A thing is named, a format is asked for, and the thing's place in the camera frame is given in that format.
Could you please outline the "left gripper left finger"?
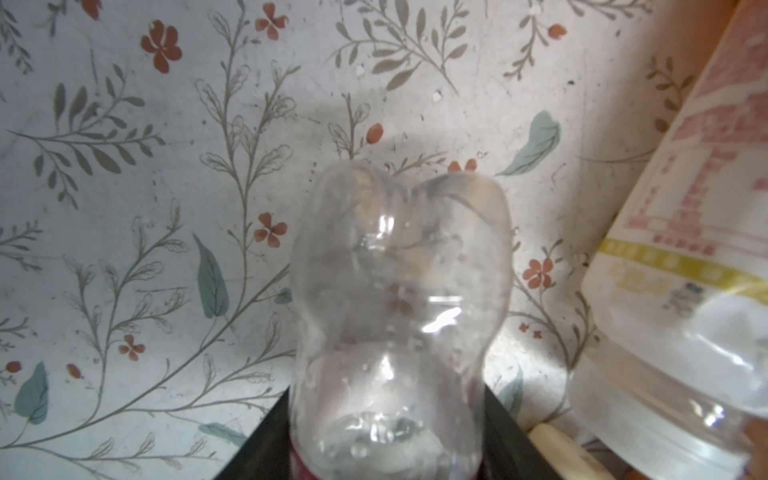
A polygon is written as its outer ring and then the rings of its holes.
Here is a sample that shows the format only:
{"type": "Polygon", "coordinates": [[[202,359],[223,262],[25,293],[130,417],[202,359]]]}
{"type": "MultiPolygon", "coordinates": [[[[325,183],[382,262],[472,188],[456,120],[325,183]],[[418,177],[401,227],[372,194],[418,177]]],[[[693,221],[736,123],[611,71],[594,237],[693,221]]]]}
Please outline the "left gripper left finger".
{"type": "Polygon", "coordinates": [[[288,480],[289,391],[275,405],[215,480],[288,480]]]}

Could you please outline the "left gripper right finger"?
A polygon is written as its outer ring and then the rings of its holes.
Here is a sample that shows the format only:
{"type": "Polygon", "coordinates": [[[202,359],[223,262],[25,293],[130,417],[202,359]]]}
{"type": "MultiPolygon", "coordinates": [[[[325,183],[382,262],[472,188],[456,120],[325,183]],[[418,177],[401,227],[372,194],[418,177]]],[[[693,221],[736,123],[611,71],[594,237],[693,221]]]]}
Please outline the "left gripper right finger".
{"type": "Polygon", "coordinates": [[[480,480],[560,480],[493,391],[484,391],[480,480]]]}

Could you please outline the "clear bottle red label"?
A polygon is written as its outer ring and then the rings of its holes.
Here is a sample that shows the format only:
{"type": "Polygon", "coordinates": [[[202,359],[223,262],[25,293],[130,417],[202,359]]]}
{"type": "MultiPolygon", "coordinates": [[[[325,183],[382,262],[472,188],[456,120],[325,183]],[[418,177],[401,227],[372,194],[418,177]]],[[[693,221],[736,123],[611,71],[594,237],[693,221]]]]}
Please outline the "clear bottle red label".
{"type": "Polygon", "coordinates": [[[474,479],[487,352],[507,315],[512,222],[478,173],[327,169],[290,265],[295,479],[474,479]]]}

